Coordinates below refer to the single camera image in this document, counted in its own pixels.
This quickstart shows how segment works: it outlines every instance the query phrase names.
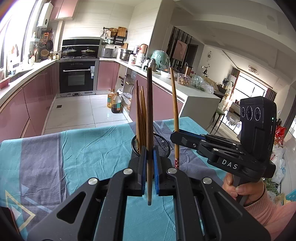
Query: person's arm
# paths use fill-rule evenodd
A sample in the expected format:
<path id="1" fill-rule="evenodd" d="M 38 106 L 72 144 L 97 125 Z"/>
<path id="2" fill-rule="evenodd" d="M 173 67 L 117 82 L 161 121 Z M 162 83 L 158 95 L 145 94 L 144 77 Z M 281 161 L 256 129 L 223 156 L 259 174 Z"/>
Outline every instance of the person's arm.
<path id="1" fill-rule="evenodd" d="M 262 180 L 257 183 L 246 183 L 238 187 L 232 185 L 233 178 L 227 173 L 222 188 L 236 199 L 237 195 L 249 195 L 245 209 L 270 233 L 271 240 L 284 230 L 296 211 L 296 202 L 284 206 L 275 205 L 268 197 Z"/>

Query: fingernail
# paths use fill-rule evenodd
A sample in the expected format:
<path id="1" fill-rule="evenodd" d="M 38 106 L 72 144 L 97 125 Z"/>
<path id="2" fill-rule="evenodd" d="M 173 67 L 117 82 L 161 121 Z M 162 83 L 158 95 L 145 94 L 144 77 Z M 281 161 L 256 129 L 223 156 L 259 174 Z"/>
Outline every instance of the fingernail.
<path id="1" fill-rule="evenodd" d="M 226 182 L 228 185 L 230 185 L 230 179 L 228 177 L 226 178 Z"/>
<path id="2" fill-rule="evenodd" d="M 236 192 L 231 192 L 231 193 L 230 193 L 230 196 L 232 196 L 232 197 L 237 197 L 237 193 L 236 193 Z"/>
<path id="3" fill-rule="evenodd" d="M 237 193 L 244 193 L 245 192 L 245 188 L 241 187 L 241 186 L 236 187 L 235 190 L 236 190 Z"/>

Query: white countertop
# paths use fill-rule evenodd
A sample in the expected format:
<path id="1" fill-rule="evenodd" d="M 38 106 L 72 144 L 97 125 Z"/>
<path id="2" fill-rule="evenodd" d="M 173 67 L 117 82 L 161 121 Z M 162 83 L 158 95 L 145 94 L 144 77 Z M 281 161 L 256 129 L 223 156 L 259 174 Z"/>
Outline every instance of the white countertop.
<path id="1" fill-rule="evenodd" d="M 142 70 L 141 68 L 139 68 L 137 66 L 129 65 L 126 61 L 122 61 L 122 60 L 116 59 L 116 58 L 100 58 L 100 61 L 115 61 L 115 62 L 120 63 L 120 64 L 134 70 L 135 72 L 147 77 L 146 70 Z M 152 81 L 159 84 L 163 88 L 169 90 L 170 92 L 172 92 L 171 79 L 164 78 L 164 77 L 161 77 L 160 74 L 153 73 L 152 74 Z M 219 97 L 217 97 L 213 94 L 200 91 L 200 90 L 195 89 L 191 86 L 190 87 L 183 86 L 183 85 L 178 84 L 177 82 L 176 82 L 176 94 L 179 98 L 181 98 L 183 100 L 186 100 L 187 97 L 189 97 L 189 96 L 219 99 Z"/>
<path id="2" fill-rule="evenodd" d="M 100 61 L 114 61 L 119 64 L 122 64 L 135 72 L 147 77 L 147 71 L 142 70 L 141 68 L 137 66 L 132 66 L 129 65 L 126 61 L 122 61 L 120 59 L 116 58 L 100 58 Z M 24 71 L 24 70 L 29 70 L 28 73 L 24 74 L 23 76 L 19 77 L 15 81 L 9 83 L 9 85 L 3 89 L 0 90 L 0 106 L 11 96 L 19 87 L 21 87 L 26 81 L 28 81 L 30 78 L 38 74 L 40 71 L 44 70 L 48 66 L 52 65 L 55 63 L 56 60 L 44 60 L 40 63 L 34 63 L 33 66 L 29 65 L 24 65 L 21 68 L 18 68 L 17 73 Z M 155 82 L 156 84 L 162 86 L 163 88 L 167 89 L 168 91 L 172 91 L 172 85 L 171 85 L 171 80 L 168 78 L 161 77 L 160 74 L 152 74 L 152 81 Z M 187 100 L 187 97 L 204 97 L 204 98 L 212 98 L 212 99 L 219 99 L 217 96 L 206 93 L 203 91 L 200 91 L 198 89 L 195 89 L 193 87 L 186 87 L 183 85 L 180 85 L 176 83 L 176 93 L 177 96 L 184 101 Z"/>
<path id="3" fill-rule="evenodd" d="M 19 77 L 15 81 L 8 84 L 7 87 L 0 89 L 0 106 L 11 96 L 19 87 L 26 83 L 30 78 L 38 74 L 40 71 L 44 70 L 48 66 L 52 65 L 56 60 L 43 60 L 40 63 L 34 63 L 34 65 L 24 65 L 17 69 L 16 73 L 29 70 L 28 73 Z"/>

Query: ceiling light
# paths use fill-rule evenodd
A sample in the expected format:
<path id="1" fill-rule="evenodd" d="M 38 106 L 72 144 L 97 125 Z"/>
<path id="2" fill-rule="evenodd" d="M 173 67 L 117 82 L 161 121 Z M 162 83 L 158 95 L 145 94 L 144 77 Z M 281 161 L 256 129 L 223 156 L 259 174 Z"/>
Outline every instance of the ceiling light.
<path id="1" fill-rule="evenodd" d="M 259 75 L 258 71 L 251 65 L 249 65 L 249 71 L 256 74 L 256 75 Z"/>
<path id="2" fill-rule="evenodd" d="M 275 22 L 275 19 L 274 19 L 273 16 L 267 15 L 267 18 L 268 18 L 270 21 Z"/>

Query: camera lens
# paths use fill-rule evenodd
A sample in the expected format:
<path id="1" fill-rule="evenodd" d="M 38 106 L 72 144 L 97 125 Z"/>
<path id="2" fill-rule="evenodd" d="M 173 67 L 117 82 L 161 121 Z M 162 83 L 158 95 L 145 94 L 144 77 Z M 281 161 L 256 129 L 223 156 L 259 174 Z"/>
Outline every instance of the camera lens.
<path id="1" fill-rule="evenodd" d="M 242 109 L 241 109 L 241 115 L 242 115 L 243 118 L 244 118 L 245 114 L 246 114 L 246 110 L 244 109 L 244 107 L 242 107 Z"/>
<path id="2" fill-rule="evenodd" d="M 253 109 L 252 107 L 248 106 L 247 107 L 247 119 L 250 121 L 253 117 Z"/>
<path id="3" fill-rule="evenodd" d="M 260 120 L 260 117 L 261 117 L 261 111 L 260 111 L 259 107 L 257 107 L 255 109 L 255 120 L 256 121 Z"/>

